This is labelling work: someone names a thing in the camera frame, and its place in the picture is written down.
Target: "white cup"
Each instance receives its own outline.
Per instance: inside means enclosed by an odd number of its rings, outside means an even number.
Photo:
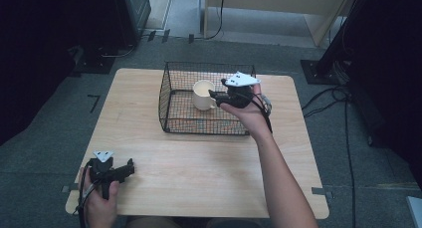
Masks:
[[[193,86],[193,104],[201,111],[216,108],[215,100],[210,97],[208,90],[215,91],[215,86],[210,81],[198,81]]]

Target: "wire mesh basket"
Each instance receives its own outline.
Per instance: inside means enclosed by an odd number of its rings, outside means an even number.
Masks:
[[[162,129],[174,133],[248,135],[239,120],[220,108],[198,110],[192,102],[193,85],[207,80],[215,92],[226,93],[221,79],[236,72],[256,77],[252,65],[167,62],[159,94],[158,113]]]

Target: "wire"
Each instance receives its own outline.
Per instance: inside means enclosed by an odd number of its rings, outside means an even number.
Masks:
[[[224,7],[224,0],[221,0],[221,6],[220,6],[220,27],[218,28],[218,31],[214,34],[214,36],[207,37],[207,38],[205,38],[205,40],[211,40],[214,37],[216,37],[218,35],[218,33],[220,33],[221,28],[223,27],[223,7]]]
[[[220,27],[218,28],[218,31],[213,36],[211,36],[211,37],[207,37],[207,38],[195,37],[194,38],[195,40],[202,40],[202,41],[211,40],[211,39],[214,39],[221,32],[221,29],[223,27],[223,8],[224,8],[224,0],[221,0],[220,14],[218,13],[218,10],[217,10],[217,17],[220,20]],[[143,39],[143,38],[145,38],[145,37],[149,37],[149,35],[141,36],[140,37],[140,40]],[[185,37],[173,37],[173,36],[167,36],[167,37],[168,38],[173,38],[173,39],[183,39],[183,40],[186,39]]]
[[[345,133],[345,146],[347,150],[347,160],[348,160],[348,168],[350,171],[350,180],[351,180],[351,216],[352,216],[352,227],[356,227],[356,189],[355,189],[355,182],[354,182],[354,172],[353,172],[353,165],[351,162],[351,154],[350,154],[350,142],[349,142],[349,131],[348,131],[348,116],[347,116],[347,107],[348,103],[350,102],[350,94],[342,90],[345,86],[336,86],[334,88],[326,89],[322,92],[317,93],[313,96],[306,105],[302,107],[302,110],[306,109],[312,102],[314,102],[317,98],[321,95],[325,94],[326,92],[331,92],[331,96],[334,99],[334,102],[328,104],[327,106],[313,110],[304,115],[304,117],[311,116],[313,114],[322,112],[337,103],[344,102],[344,133]],[[335,92],[340,92],[344,95],[343,98],[338,98],[335,95]]]
[[[90,162],[87,162],[87,164],[84,167],[84,171],[82,173],[81,184],[80,184],[80,197],[79,197],[79,200],[78,200],[79,205],[81,205],[82,204],[82,201],[83,201],[85,176],[87,174],[87,170],[88,170],[88,167],[89,166],[90,166]]]
[[[254,93],[251,93],[253,97],[257,98],[257,100],[261,103],[262,108],[265,108],[264,102],[263,100],[261,100],[261,98],[259,96],[261,96],[261,94],[257,94],[255,95]]]
[[[247,97],[245,95],[242,95],[242,94],[239,94],[239,93],[234,93],[234,94],[236,96],[242,97],[242,98],[250,101],[252,104],[254,104],[260,110],[261,114],[263,115],[263,117],[265,119],[265,122],[267,123],[268,129],[270,130],[271,133],[273,133],[273,128],[271,126],[271,122],[270,122],[270,118],[269,118],[270,113],[268,113],[267,108],[264,106],[264,102],[260,98],[258,98],[257,95],[255,95],[253,93],[250,93],[250,94],[254,95],[258,99],[258,101],[260,101],[260,103],[261,103],[262,106],[260,106],[253,99],[250,99],[249,97]]]
[[[350,155],[350,143],[348,138],[348,119],[347,119],[347,106],[348,102],[344,103],[344,126],[345,126],[345,146],[347,149],[347,160],[348,160],[348,169],[350,170],[350,180],[351,180],[351,227],[356,227],[356,189],[354,188],[354,172],[353,165],[351,163]]]
[[[122,54],[122,55],[116,55],[116,56],[102,55],[102,57],[105,57],[105,58],[119,58],[119,57],[125,57],[125,56],[127,56],[128,54],[130,54],[130,53],[133,51],[133,49],[134,49],[134,46],[131,46],[130,50],[129,50],[128,52],[126,52],[126,53]]]
[[[99,181],[98,180],[96,180],[91,186],[90,186],[90,188],[88,189],[88,191],[86,192],[86,194],[85,194],[85,197],[84,197],[84,199],[83,199],[83,201],[82,201],[82,207],[85,207],[85,203],[87,203],[87,200],[88,200],[88,197],[91,195],[91,193],[94,191],[94,190],[96,190],[98,187],[99,187]]]
[[[334,61],[333,66],[336,74],[343,80],[343,84],[346,84],[350,80],[350,77],[346,73],[346,67],[348,65],[344,61]]]

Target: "cable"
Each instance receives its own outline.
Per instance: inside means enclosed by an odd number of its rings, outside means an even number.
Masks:
[[[221,0],[220,14],[218,14],[218,10],[217,10],[217,17],[220,20],[220,27],[218,28],[218,31],[213,36],[211,36],[211,37],[207,37],[207,38],[195,37],[194,38],[195,40],[202,40],[202,41],[211,40],[211,39],[214,39],[220,33],[221,28],[223,27],[223,8],[224,8],[224,0]],[[149,35],[141,36],[140,37],[140,40],[143,39],[143,38],[145,38],[145,37],[149,37]],[[172,37],[172,36],[168,36],[168,38],[183,39],[183,40],[186,39],[185,37]]]
[[[350,80],[346,73],[346,67],[348,65],[344,61],[334,61],[333,66],[336,74],[343,80],[343,84],[346,84]]]
[[[88,171],[88,167],[92,164],[92,161],[89,160],[87,162],[87,164],[84,167],[84,171],[82,173],[82,178],[81,178],[81,182],[80,182],[80,195],[79,195],[79,199],[78,199],[78,206],[75,208],[75,211],[73,213],[73,215],[75,215],[75,213],[78,211],[78,216],[79,216],[79,221],[80,221],[80,226],[81,228],[86,228],[86,224],[85,224],[85,203],[88,200],[88,197],[90,196],[90,194],[97,189],[97,185],[98,182],[95,181],[90,188],[88,189],[88,191],[84,194],[84,185],[85,185],[85,177],[87,175],[87,171]]]
[[[349,132],[348,132],[348,116],[347,116],[347,107],[348,103],[350,102],[350,94],[345,92],[344,90],[341,90],[341,88],[344,88],[344,86],[337,86],[334,88],[326,89],[322,92],[317,93],[315,96],[313,96],[309,102],[307,102],[306,105],[302,107],[302,110],[306,109],[313,101],[315,101],[317,98],[319,98],[321,95],[323,95],[326,92],[331,92],[331,96],[334,99],[334,102],[328,104],[327,106],[313,110],[307,114],[304,115],[304,117],[311,116],[313,114],[322,112],[333,105],[344,102],[344,133],[345,133],[345,146],[347,151],[347,160],[348,160],[348,168],[350,171],[350,180],[351,180],[351,218],[352,218],[352,227],[356,227],[356,190],[355,190],[355,182],[354,182],[354,172],[353,172],[353,165],[351,162],[351,154],[350,154],[350,142],[349,142]],[[335,92],[340,92],[344,95],[343,98],[338,98],[335,95]]]
[[[130,53],[133,51],[133,49],[134,49],[134,46],[131,46],[130,50],[129,50],[128,52],[126,52],[126,53],[122,54],[122,55],[116,55],[116,56],[102,55],[102,57],[105,57],[105,58],[119,58],[119,57],[125,57],[125,56],[127,56],[128,54],[130,54]]]
[[[353,165],[351,163],[350,155],[350,143],[348,139],[348,119],[347,119],[347,106],[348,102],[344,103],[344,126],[345,126],[345,146],[347,149],[347,160],[348,160],[348,169],[350,170],[350,180],[351,180],[351,227],[356,227],[356,189],[354,188],[354,172]]]
[[[265,122],[267,123],[268,129],[270,130],[271,133],[273,133],[273,127],[271,126],[271,122],[270,122],[270,118],[269,118],[270,113],[268,113],[267,108],[264,106],[264,102],[260,98],[258,98],[257,95],[255,95],[253,93],[250,93],[250,94],[252,94],[254,97],[256,97],[258,99],[258,101],[261,102],[261,105],[263,105],[262,107],[260,105],[258,105],[258,103],[255,102],[253,99],[250,99],[249,97],[247,97],[245,95],[242,95],[242,94],[239,94],[239,93],[234,93],[234,94],[236,96],[242,97],[242,98],[250,101],[252,104],[254,104],[260,110],[262,116],[264,117]]]
[[[204,40],[211,40],[214,37],[220,33],[221,28],[223,27],[223,7],[224,7],[224,0],[221,0],[221,6],[220,6],[220,27],[218,28],[218,31],[214,34],[214,36],[204,38]]]

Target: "wooden table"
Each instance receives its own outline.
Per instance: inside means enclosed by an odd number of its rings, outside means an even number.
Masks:
[[[94,150],[114,151],[114,167],[133,158],[135,174],[120,185],[121,215],[269,217],[253,139],[164,132],[158,121],[162,74],[116,72],[81,166],[94,157]],[[326,218],[325,196],[312,193],[321,182],[294,81],[285,76],[257,78],[273,104],[276,142],[316,218]],[[69,213],[77,200],[78,191],[72,191]]]

